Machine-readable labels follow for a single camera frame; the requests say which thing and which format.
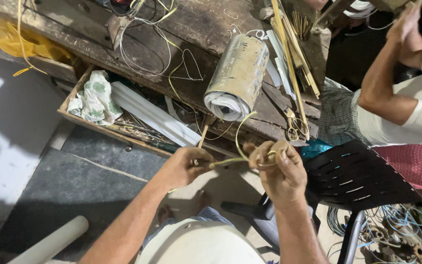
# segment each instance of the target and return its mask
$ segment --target white pipe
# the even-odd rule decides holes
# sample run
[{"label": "white pipe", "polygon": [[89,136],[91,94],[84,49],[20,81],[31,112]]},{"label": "white pipe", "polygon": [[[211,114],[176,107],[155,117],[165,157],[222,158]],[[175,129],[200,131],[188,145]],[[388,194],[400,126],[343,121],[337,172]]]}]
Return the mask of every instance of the white pipe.
[{"label": "white pipe", "polygon": [[89,222],[83,216],[69,221],[8,264],[44,264],[87,231]]}]

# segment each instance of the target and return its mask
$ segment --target scissors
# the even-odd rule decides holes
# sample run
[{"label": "scissors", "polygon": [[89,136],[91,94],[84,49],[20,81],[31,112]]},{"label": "scissors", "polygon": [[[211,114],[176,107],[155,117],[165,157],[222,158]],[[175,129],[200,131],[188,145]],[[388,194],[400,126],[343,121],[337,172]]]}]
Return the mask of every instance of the scissors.
[{"label": "scissors", "polygon": [[276,104],[280,113],[287,120],[288,128],[285,131],[286,136],[290,141],[298,140],[300,135],[307,135],[308,126],[300,118],[296,118],[294,111],[291,109],[291,105],[284,103],[275,93],[275,89],[272,87],[266,87],[262,85],[263,90],[269,96],[269,98]]}]

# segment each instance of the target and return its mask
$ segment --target bare foot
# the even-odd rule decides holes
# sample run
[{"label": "bare foot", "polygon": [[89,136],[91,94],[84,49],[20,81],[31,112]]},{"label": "bare foot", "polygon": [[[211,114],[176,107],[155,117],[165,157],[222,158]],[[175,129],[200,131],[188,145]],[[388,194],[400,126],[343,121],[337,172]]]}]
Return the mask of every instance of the bare foot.
[{"label": "bare foot", "polygon": [[196,213],[199,213],[206,206],[211,206],[211,195],[204,190],[200,190],[198,196],[198,211]]},{"label": "bare foot", "polygon": [[159,212],[157,213],[159,225],[164,223],[168,218],[175,218],[175,215],[173,215],[172,210],[170,210],[170,207],[166,204],[164,205],[164,207],[161,207],[161,209],[159,209]]}]

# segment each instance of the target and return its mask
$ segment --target wrist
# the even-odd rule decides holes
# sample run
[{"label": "wrist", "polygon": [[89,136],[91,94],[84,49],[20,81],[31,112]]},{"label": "wrist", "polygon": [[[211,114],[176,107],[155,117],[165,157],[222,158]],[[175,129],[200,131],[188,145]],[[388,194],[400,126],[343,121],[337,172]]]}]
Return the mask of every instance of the wrist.
[{"label": "wrist", "polygon": [[276,212],[283,214],[293,213],[295,210],[307,211],[307,201],[305,200],[305,196],[302,196],[294,201],[274,203],[274,209]]},{"label": "wrist", "polygon": [[164,197],[173,188],[170,187],[166,181],[163,181],[159,178],[160,177],[157,177],[156,174],[154,177],[152,177],[152,179],[146,184],[144,188],[153,191],[156,195]]}]

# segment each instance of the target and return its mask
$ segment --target hand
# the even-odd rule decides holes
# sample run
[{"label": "hand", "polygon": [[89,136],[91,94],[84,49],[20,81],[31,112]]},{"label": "hand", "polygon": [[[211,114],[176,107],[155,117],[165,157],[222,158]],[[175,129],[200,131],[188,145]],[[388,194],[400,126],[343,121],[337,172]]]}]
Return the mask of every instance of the hand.
[{"label": "hand", "polygon": [[214,157],[198,147],[181,147],[164,163],[151,181],[167,191],[189,185],[201,174],[214,169]]},{"label": "hand", "polygon": [[399,41],[403,43],[406,37],[414,30],[418,30],[418,21],[421,17],[422,0],[409,5],[395,21],[387,33],[388,40]]},{"label": "hand", "polygon": [[307,173],[302,159],[287,141],[267,141],[260,147],[244,144],[244,150],[250,154],[249,165],[258,169],[266,194],[281,209],[292,201],[305,200]]}]

